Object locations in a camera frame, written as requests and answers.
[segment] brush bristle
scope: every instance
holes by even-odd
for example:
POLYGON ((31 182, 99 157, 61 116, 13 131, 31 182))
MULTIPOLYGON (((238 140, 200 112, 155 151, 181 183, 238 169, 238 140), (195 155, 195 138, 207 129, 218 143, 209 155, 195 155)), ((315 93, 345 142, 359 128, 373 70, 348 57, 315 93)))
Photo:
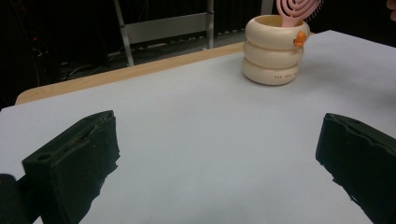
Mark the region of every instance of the brush bristle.
POLYGON ((314 19, 314 18, 317 16, 318 12, 320 11, 321 7, 322 7, 323 4, 324 4, 324 0, 317 0, 317 1, 319 1, 318 7, 317 7, 317 8, 315 9, 315 11, 314 11, 308 18, 306 18, 304 21, 310 22, 310 21, 312 21, 312 19, 314 19))

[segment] cup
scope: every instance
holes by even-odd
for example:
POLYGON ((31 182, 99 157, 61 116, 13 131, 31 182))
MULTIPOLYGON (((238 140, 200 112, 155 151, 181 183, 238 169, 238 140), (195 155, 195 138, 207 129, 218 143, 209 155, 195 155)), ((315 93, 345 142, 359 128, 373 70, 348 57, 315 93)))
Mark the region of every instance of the cup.
POLYGON ((249 79, 265 85, 283 85, 296 78, 310 29, 304 21, 294 27, 281 24, 278 15, 255 17, 247 23, 242 72, 249 79))

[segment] orange sticker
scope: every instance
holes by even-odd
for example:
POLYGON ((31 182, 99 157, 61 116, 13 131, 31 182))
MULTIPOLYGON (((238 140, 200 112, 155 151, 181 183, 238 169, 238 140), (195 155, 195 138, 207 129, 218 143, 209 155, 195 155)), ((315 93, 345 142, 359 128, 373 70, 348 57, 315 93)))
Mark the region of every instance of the orange sticker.
POLYGON ((306 40, 306 34, 303 31, 300 31, 296 38, 294 39, 293 43, 295 47, 302 47, 306 40))

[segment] table surface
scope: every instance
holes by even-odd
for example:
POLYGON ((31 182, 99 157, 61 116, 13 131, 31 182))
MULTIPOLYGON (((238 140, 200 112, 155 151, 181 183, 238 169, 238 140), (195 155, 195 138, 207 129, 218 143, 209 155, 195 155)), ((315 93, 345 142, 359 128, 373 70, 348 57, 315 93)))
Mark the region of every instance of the table surface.
POLYGON ((21 178, 27 155, 111 109, 119 167, 81 223, 371 223, 315 152, 328 112, 396 133, 396 50, 312 35, 297 78, 269 87, 243 76, 240 47, 3 109, 0 172, 21 178))
POLYGON ((243 43, 236 43, 215 49, 207 49, 173 58, 159 60, 152 63, 143 63, 94 76, 82 77, 68 80, 66 82, 37 87, 21 93, 16 101, 16 105, 48 98, 55 95, 65 94, 72 91, 80 91, 87 88, 121 81, 132 77, 139 77, 154 72, 178 67, 188 63, 196 63, 203 60, 236 53, 241 51, 242 47, 243 43))

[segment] wooden table edge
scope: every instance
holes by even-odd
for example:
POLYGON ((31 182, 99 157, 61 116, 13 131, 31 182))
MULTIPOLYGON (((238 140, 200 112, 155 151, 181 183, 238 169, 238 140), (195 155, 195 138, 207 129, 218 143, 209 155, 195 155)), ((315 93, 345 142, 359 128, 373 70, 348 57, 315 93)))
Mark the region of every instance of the wooden table edge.
POLYGON ((132 67, 121 68, 89 77, 81 77, 65 82, 54 83, 47 86, 36 87, 22 92, 15 103, 20 105, 40 99, 49 98, 56 95, 81 91, 84 89, 105 85, 108 83, 121 81, 133 77, 159 72, 166 69, 175 68, 188 63, 217 58, 227 54, 242 51, 243 43, 236 43, 215 49, 206 49, 194 53, 189 53, 173 58, 163 59, 152 63, 143 63, 132 67))

